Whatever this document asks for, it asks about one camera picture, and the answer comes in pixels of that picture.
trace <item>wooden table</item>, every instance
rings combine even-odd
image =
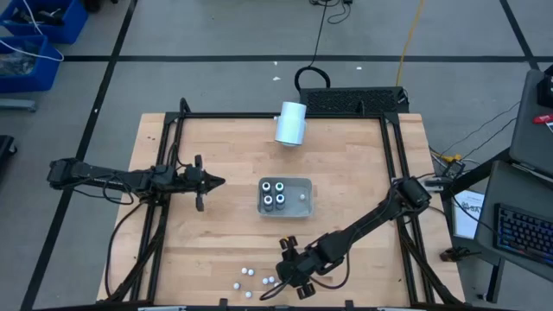
[[[156,162],[163,118],[163,114],[142,116],[130,169],[147,168]],[[400,120],[411,174],[433,172],[421,116],[400,115]],[[195,195],[172,195],[156,304],[217,305],[219,298],[227,298],[229,305],[344,306],[344,300],[353,300],[360,307],[408,306],[395,222],[380,226],[353,246],[352,274],[344,288],[326,290],[315,285],[318,293],[300,301],[296,291],[287,287],[274,299],[258,299],[270,288],[262,284],[262,279],[276,276],[281,237],[296,235],[303,247],[325,232],[343,229],[371,211],[390,186],[378,120],[309,119],[304,144],[299,148],[275,143],[275,126],[272,119],[185,120],[179,157],[192,162],[194,155],[202,155],[206,171],[224,177],[226,184],[204,197],[203,213],[195,209]],[[396,171],[401,175],[391,128],[389,132]],[[260,217],[257,183],[265,176],[309,178],[314,187],[313,217]],[[431,205],[442,209],[438,196]],[[131,208],[119,207],[118,221]],[[136,261],[145,211],[142,208],[129,218],[115,239],[112,289]],[[419,219],[430,266],[464,301],[456,264],[439,258],[441,251],[451,247],[445,218],[428,209]],[[255,276],[242,275],[243,267],[254,269]],[[421,277],[414,261],[413,267],[418,297],[423,301]],[[345,268],[342,264],[319,279],[337,284]],[[148,279],[146,268],[141,297],[145,297]],[[242,284],[241,290],[232,288],[235,282]],[[245,298],[246,290],[253,292],[253,298]],[[103,286],[99,298],[105,298]]]

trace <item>white cylinder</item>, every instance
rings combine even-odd
[[[275,185],[275,190],[278,193],[281,193],[282,191],[284,191],[284,184],[281,183],[281,182],[277,182],[276,185]]]
[[[298,146],[303,143],[305,133],[305,112],[306,105],[283,102],[283,108],[278,117],[275,140],[285,146]]]
[[[265,197],[263,198],[263,202],[266,206],[269,206],[273,204],[273,197],[271,197],[270,195],[265,195]]]
[[[284,203],[284,195],[282,195],[282,194],[277,195],[277,196],[276,196],[276,203],[277,203],[277,204],[282,204],[282,203]]]
[[[269,192],[270,191],[270,183],[269,182],[264,182],[262,185],[261,185],[261,188],[263,189],[263,192]]]

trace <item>black keyboard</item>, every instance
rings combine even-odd
[[[553,266],[553,221],[505,204],[496,205],[494,246]]]

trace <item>white cup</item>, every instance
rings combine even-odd
[[[276,117],[275,140],[285,146],[299,146],[303,143],[303,134],[307,123],[305,122],[306,105],[283,102],[280,117]]]

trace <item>yellow cable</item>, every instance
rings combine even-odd
[[[407,42],[405,42],[405,45],[404,45],[404,52],[401,54],[401,59],[399,60],[399,68],[397,69],[397,77],[396,77],[396,86],[399,86],[399,84],[401,83],[401,73],[404,68],[404,58],[405,58],[405,55],[407,54],[407,47],[409,46],[409,43],[413,38],[413,32],[415,31],[416,25],[418,24],[418,19],[421,16],[421,12],[423,12],[423,6],[424,6],[424,0],[421,0],[421,2],[418,4],[418,8],[416,9],[416,15],[415,15],[415,19],[413,20],[413,23],[411,24],[411,29],[409,29]]]
[[[439,157],[440,159],[442,159],[443,161],[445,161],[447,163],[462,160],[462,156],[460,154],[456,154],[456,155],[453,155],[453,156],[448,156],[448,155],[441,155],[441,154],[439,154],[437,152],[434,152],[432,150],[430,151],[430,153],[434,156]]]

